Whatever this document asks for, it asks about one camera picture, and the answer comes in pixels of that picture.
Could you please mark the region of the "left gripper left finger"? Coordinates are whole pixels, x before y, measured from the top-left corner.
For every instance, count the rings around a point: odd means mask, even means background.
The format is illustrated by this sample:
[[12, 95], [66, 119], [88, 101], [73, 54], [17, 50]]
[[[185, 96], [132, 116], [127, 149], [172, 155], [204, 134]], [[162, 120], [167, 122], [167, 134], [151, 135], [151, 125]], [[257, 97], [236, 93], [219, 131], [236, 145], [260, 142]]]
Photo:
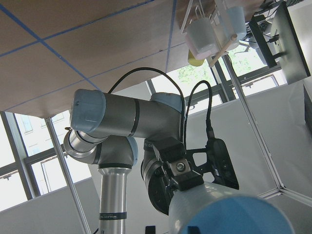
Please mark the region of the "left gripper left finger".
[[145, 234], [156, 234], [156, 227], [155, 226], [146, 226], [145, 227]]

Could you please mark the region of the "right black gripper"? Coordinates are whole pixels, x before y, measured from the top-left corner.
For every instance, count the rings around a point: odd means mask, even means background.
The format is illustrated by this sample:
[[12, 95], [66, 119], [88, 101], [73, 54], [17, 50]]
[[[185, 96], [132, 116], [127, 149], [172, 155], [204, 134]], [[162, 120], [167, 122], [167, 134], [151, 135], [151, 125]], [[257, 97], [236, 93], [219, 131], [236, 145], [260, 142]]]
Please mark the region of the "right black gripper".
[[191, 169], [182, 142], [168, 137], [154, 141], [152, 145], [143, 147], [141, 176], [152, 206], [158, 212], [169, 215], [173, 193], [166, 191], [165, 179], [173, 191], [186, 191], [202, 185], [204, 181], [201, 174]]

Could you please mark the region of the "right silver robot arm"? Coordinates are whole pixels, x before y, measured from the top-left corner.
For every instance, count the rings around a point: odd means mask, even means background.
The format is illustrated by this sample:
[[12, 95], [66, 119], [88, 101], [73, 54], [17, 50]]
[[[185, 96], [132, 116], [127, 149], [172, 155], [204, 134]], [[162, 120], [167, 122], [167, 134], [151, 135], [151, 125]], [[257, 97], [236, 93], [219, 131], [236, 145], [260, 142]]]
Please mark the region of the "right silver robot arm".
[[160, 212], [168, 213], [174, 191], [203, 183], [186, 158], [184, 120], [181, 95], [155, 93], [147, 101], [99, 90], [75, 91], [71, 129], [63, 144], [73, 159], [98, 166], [99, 233], [126, 232], [126, 182], [137, 163], [137, 138], [144, 139], [143, 180]]

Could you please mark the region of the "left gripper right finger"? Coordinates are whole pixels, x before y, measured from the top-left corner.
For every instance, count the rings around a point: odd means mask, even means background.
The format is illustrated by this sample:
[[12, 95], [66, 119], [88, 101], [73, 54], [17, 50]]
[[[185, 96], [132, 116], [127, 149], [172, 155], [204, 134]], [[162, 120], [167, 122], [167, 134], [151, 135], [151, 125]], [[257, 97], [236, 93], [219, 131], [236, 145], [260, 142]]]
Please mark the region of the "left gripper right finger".
[[188, 226], [187, 234], [201, 234], [199, 227], [197, 226]]

